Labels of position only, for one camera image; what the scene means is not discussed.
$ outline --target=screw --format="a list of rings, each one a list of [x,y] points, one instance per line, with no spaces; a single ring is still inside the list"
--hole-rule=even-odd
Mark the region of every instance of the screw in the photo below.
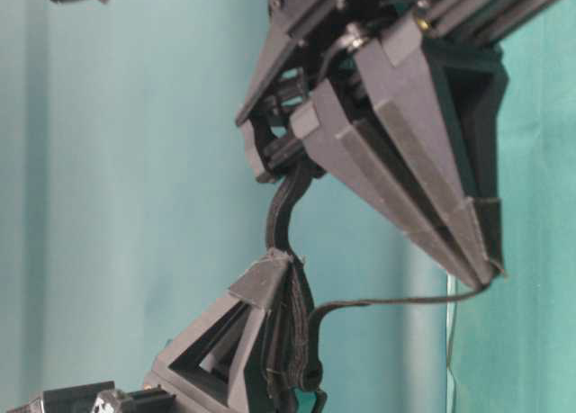
[[[284,0],[272,0],[270,2],[270,5],[275,9],[275,10],[281,10],[282,7],[284,6]]]

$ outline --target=teal backdrop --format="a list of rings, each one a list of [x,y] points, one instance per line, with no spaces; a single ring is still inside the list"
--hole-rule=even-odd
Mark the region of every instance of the teal backdrop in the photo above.
[[[0,410],[42,388],[138,388],[265,253],[275,185],[256,184],[233,118],[266,26],[265,0],[1,0]],[[446,292],[330,177],[299,204],[292,242],[317,302]],[[328,411],[444,412],[445,314],[331,315]]]
[[[508,279],[458,305],[330,316],[329,412],[576,407],[576,0],[504,44]],[[0,410],[40,389],[136,389],[166,341],[264,254],[274,185],[233,117],[265,0],[0,4]],[[317,302],[442,294],[446,278],[336,180],[294,213]],[[310,410],[303,398],[302,411]]]
[[[458,305],[457,413],[576,409],[576,0],[504,44],[499,116],[508,279]]]

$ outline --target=black strap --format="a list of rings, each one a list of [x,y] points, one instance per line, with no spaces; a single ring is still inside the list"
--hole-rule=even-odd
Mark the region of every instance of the black strap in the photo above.
[[[460,302],[471,299],[474,296],[485,292],[490,287],[489,284],[483,285],[477,290],[471,292],[454,294],[449,296],[429,296],[429,297],[412,297],[398,299],[359,299],[356,301],[330,301],[319,305],[309,315],[309,356],[319,356],[320,341],[320,324],[322,320],[332,311],[342,310],[345,308],[370,307],[372,305],[435,305],[451,302]]]
[[[280,185],[268,212],[266,247],[287,252],[293,261],[291,270],[286,275],[280,306],[266,321],[262,356],[265,365],[263,374],[271,397],[284,403],[286,399],[293,398],[293,388],[315,391],[317,403],[314,411],[320,412],[326,402],[326,394],[320,389],[320,324],[330,312],[371,305],[425,305],[464,301],[484,292],[489,285],[473,292],[452,296],[330,301],[314,308],[303,264],[294,254],[288,236],[293,208],[310,187],[314,168],[309,159],[297,164]]]

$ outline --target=metal rod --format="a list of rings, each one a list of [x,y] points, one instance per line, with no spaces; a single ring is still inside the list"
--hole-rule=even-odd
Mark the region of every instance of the metal rod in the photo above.
[[[449,9],[458,4],[461,0],[441,0],[434,4],[424,16],[427,22],[434,22],[436,19],[444,15]]]
[[[475,44],[478,46],[490,45],[510,35],[520,25],[527,22],[538,12],[557,0],[522,0],[496,21],[481,31],[476,37]]]
[[[434,25],[436,35],[443,37],[465,22],[492,0],[462,0]]]
[[[454,32],[450,34],[451,38],[464,42],[473,40],[474,35],[496,20],[501,14],[505,13],[518,1],[519,0],[493,0],[490,4],[456,28]]]

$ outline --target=teal fabric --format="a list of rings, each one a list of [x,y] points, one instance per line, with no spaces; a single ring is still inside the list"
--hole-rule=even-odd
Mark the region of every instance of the teal fabric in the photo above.
[[[576,0],[503,48],[511,85],[499,116],[508,279],[458,305],[458,413],[576,409]]]
[[[42,388],[138,388],[265,253],[276,185],[254,181],[233,117],[266,26],[265,0],[2,0],[0,410]],[[330,177],[297,207],[292,241],[318,302],[446,292]],[[444,412],[445,314],[327,318],[328,411]]]

